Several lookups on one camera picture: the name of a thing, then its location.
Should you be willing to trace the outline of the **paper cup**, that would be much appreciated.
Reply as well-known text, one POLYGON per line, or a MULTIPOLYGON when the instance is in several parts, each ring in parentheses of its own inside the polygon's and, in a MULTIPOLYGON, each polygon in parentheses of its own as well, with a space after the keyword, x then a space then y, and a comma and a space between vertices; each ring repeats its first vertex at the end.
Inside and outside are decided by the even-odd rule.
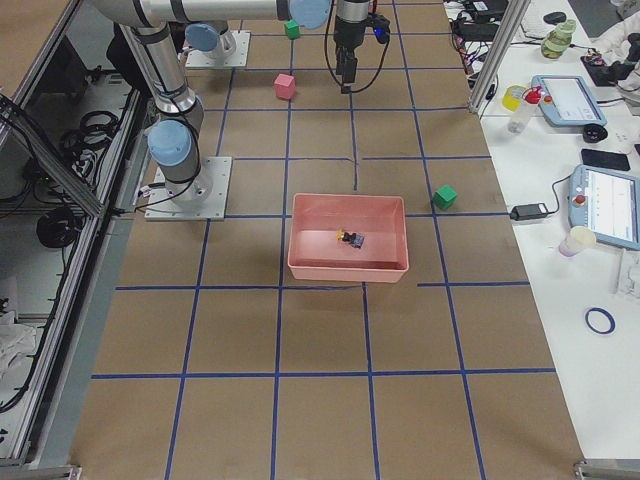
POLYGON ((597 238, 593 231, 584 226, 574 226, 566 234, 558 246, 558 251, 565 257, 573 257, 596 245, 597 238))

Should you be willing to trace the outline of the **green glass jar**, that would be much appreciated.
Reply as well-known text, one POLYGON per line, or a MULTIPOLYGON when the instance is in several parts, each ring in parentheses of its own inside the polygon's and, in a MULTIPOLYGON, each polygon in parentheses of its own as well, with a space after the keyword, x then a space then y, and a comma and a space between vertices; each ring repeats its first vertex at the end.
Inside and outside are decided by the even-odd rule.
POLYGON ((556 25, 541 42, 541 54, 543 57, 551 60, 559 59, 572 43, 575 30, 576 21, 573 19, 568 19, 556 25))

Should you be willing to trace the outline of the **black power adapter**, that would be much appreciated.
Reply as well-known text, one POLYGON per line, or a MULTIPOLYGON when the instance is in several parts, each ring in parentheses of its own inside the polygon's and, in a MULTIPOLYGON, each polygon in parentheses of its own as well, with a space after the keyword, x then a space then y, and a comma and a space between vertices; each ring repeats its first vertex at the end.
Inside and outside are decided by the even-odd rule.
POLYGON ((515 205, 509 212, 509 218, 514 221, 528 221, 546 218, 550 214, 544 203, 515 205))

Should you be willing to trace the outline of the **teach pendant near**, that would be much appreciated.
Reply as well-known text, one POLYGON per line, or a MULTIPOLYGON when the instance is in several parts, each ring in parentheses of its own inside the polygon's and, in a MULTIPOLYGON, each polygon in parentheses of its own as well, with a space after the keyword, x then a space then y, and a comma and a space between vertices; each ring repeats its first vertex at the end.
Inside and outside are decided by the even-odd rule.
POLYGON ((639 179, 578 165, 569 179, 569 224, 590 229, 600 243, 639 250, 639 179))

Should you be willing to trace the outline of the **green cube far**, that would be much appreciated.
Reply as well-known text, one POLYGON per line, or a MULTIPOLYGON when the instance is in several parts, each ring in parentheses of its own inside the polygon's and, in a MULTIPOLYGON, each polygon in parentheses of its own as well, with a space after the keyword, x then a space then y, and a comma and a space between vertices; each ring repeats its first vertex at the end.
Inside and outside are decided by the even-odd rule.
POLYGON ((284 32, 289 40, 295 40, 301 36, 300 26, 295 20, 287 20, 284 23, 284 32))

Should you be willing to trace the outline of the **black smartphone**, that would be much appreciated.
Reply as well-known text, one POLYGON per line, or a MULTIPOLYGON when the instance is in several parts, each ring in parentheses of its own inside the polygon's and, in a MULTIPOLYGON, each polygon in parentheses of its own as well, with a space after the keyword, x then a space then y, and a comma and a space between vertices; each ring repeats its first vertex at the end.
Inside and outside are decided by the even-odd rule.
POLYGON ((600 151, 594 149, 582 149, 581 159, 584 165, 590 167, 617 171, 630 170, 628 157, 623 153, 600 151))

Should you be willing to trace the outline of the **green cube near bin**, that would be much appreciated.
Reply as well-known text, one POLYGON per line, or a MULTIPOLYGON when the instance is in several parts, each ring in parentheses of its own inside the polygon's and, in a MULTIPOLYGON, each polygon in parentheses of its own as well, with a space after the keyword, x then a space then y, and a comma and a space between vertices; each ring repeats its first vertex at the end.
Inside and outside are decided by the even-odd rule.
POLYGON ((433 204, 441 209, 448 210, 458 198, 458 192, 448 184, 442 185, 434 191, 433 204))

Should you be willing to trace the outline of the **white cloth bundle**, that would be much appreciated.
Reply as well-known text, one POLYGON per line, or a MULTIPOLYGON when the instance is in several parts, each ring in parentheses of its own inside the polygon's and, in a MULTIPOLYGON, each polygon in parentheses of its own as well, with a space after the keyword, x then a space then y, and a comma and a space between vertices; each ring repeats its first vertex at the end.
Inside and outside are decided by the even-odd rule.
POLYGON ((28 355, 37 349, 36 328, 18 323, 16 313, 8 311, 1 315, 1 377, 16 368, 28 355))

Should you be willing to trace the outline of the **black round cap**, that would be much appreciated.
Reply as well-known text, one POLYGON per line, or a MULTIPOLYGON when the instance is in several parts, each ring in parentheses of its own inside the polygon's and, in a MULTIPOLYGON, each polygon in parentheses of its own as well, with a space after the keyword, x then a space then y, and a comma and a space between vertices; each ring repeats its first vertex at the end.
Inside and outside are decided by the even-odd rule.
POLYGON ((583 126, 582 138, 587 144, 596 144, 608 138, 608 131, 603 125, 589 123, 583 126))

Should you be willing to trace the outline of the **pink plastic bin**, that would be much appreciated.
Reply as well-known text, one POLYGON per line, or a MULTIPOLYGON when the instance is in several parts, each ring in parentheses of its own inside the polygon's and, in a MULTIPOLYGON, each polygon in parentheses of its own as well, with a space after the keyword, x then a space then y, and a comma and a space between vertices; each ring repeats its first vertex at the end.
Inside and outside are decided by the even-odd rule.
POLYGON ((398 282, 409 270, 404 200, 296 194, 288 266, 298 280, 398 282))

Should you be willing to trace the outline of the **aluminium frame post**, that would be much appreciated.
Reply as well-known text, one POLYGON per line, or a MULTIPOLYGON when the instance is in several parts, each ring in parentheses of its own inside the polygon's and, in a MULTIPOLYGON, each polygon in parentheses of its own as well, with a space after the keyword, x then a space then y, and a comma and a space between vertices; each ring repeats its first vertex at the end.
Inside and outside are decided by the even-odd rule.
POLYGON ((479 111, 481 103, 489 92, 492 82, 496 79, 502 60, 519 28, 521 20, 528 10, 529 4, 529 0, 513 0, 508 2, 494 41, 490 46, 486 61, 471 91, 468 102, 470 112, 477 113, 479 111))

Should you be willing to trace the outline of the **yellow tape roll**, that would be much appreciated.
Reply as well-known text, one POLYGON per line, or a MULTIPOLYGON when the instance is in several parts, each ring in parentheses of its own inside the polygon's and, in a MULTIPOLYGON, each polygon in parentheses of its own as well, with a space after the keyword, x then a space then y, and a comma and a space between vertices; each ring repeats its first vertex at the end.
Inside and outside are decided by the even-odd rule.
POLYGON ((528 88, 522 85, 511 85, 506 88, 502 97, 502 106, 510 112, 515 112, 521 105, 528 88))

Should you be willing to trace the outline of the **yellow black button module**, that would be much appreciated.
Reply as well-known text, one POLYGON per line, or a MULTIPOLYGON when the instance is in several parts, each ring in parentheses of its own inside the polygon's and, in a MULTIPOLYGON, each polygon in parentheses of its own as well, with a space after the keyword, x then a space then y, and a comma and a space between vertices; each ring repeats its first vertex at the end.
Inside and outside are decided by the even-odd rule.
POLYGON ((350 245, 352 248, 361 249, 364 245, 365 236, 357 232, 339 230, 337 239, 342 243, 350 245))

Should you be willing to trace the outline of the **clear squeeze bottle red cap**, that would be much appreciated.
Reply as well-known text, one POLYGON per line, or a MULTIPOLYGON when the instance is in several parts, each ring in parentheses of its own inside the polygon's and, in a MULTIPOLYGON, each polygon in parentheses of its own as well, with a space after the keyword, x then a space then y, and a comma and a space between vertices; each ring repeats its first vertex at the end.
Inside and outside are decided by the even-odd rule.
POLYGON ((520 134, 525 130, 532 116, 538 109, 543 93, 544 91, 541 86, 534 86, 523 92, 520 104, 507 124, 507 130, 510 133, 520 134))

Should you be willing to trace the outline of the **teach pendant far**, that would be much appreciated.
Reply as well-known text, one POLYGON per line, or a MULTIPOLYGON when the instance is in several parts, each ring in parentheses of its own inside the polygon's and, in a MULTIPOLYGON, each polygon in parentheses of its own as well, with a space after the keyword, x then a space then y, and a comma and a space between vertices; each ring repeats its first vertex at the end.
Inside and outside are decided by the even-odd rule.
POLYGON ((587 124, 604 126, 607 119, 581 76, 535 75, 532 87, 540 87, 539 108, 546 120, 558 127, 587 124))

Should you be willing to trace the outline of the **pink cube centre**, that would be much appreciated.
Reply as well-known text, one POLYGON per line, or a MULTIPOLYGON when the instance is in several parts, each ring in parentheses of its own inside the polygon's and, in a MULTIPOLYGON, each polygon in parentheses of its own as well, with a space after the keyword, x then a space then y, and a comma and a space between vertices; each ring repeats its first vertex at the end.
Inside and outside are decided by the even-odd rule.
POLYGON ((278 74, 273 82, 275 96, 282 100, 291 100, 296 93, 295 77, 288 74, 278 74))

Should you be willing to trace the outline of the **teach pendant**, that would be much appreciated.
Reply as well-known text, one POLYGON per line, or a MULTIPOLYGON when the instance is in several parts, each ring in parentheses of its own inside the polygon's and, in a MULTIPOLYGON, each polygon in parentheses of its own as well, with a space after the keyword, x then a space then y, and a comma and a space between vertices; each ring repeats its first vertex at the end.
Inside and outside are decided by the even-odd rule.
POLYGON ((535 75, 532 87, 540 87, 539 108, 546 120, 558 127, 587 124, 604 126, 607 119, 581 76, 535 75))
POLYGON ((590 229, 600 243, 639 250, 639 179, 578 165, 569 179, 569 224, 590 229))

